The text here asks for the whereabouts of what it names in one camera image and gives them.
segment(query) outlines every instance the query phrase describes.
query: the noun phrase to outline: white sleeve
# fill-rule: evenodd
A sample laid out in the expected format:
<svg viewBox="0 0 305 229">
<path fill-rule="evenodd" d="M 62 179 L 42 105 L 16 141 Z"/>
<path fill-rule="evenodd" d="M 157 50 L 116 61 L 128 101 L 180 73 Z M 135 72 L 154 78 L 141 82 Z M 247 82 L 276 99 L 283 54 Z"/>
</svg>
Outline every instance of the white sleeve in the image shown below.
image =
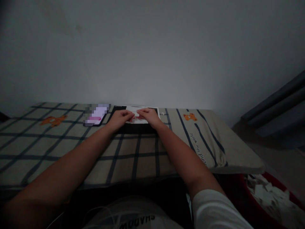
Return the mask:
<svg viewBox="0 0 305 229">
<path fill-rule="evenodd" d="M 202 190 L 195 195 L 192 204 L 195 229 L 252 228 L 220 192 Z"/>
</svg>

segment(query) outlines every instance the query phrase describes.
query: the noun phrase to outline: bed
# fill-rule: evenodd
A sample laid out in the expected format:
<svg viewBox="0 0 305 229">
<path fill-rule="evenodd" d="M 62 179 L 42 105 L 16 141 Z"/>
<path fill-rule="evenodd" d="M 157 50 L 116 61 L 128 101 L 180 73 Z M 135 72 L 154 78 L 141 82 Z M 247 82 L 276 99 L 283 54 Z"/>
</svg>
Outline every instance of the bed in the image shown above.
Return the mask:
<svg viewBox="0 0 305 229">
<path fill-rule="evenodd" d="M 0 189 L 22 189 L 102 128 L 84 127 L 88 104 L 42 102 L 0 125 Z M 159 108 L 160 118 L 213 173 L 260 174 L 261 159 L 212 110 Z M 80 189 L 178 176 L 156 134 L 116 134 Z"/>
</svg>

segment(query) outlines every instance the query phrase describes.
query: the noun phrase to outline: forearm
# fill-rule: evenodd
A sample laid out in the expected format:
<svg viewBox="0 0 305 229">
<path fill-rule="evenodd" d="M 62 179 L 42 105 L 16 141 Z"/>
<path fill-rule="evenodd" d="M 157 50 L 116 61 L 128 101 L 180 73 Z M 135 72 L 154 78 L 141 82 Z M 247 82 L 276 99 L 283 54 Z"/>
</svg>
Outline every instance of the forearm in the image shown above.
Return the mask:
<svg viewBox="0 0 305 229">
<path fill-rule="evenodd" d="M 188 145 L 166 125 L 160 125 L 156 130 L 172 164 L 188 186 L 191 199 L 204 189 L 213 189 L 225 195 L 208 167 Z"/>
<path fill-rule="evenodd" d="M 95 132 L 75 149 L 48 167 L 15 198 L 60 205 L 85 179 L 106 147 L 111 130 L 107 126 Z"/>
</svg>

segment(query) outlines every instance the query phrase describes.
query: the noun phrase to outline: white paper scraps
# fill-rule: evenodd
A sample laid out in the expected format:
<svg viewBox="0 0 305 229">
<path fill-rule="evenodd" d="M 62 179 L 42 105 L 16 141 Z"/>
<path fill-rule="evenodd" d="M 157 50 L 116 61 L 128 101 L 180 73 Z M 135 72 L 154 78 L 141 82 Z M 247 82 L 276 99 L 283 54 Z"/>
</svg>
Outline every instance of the white paper scraps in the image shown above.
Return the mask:
<svg viewBox="0 0 305 229">
<path fill-rule="evenodd" d="M 289 190 L 274 187 L 262 175 L 248 175 L 246 183 L 254 199 L 279 224 L 289 229 L 305 228 L 305 212 L 289 200 Z"/>
</svg>

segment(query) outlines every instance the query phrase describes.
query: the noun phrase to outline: orange bear print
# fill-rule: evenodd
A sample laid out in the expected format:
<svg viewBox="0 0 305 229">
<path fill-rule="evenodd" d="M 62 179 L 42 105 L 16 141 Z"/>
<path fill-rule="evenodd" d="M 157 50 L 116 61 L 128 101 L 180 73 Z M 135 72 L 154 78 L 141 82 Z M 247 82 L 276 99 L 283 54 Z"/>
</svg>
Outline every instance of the orange bear print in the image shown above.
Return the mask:
<svg viewBox="0 0 305 229">
<path fill-rule="evenodd" d="M 59 124 L 61 124 L 61 122 L 63 120 L 65 120 L 68 116 L 67 115 L 63 115 L 59 118 L 55 118 L 55 117 L 47 117 L 45 120 L 43 120 L 39 125 L 42 126 L 42 125 L 45 125 L 45 124 L 52 124 L 51 127 L 55 127 L 55 126 L 58 126 Z"/>
<path fill-rule="evenodd" d="M 189 121 L 190 119 L 193 119 L 194 121 L 197 121 L 197 118 L 195 117 L 195 115 L 193 113 L 190 114 L 184 114 L 183 115 L 185 120 Z"/>
</svg>

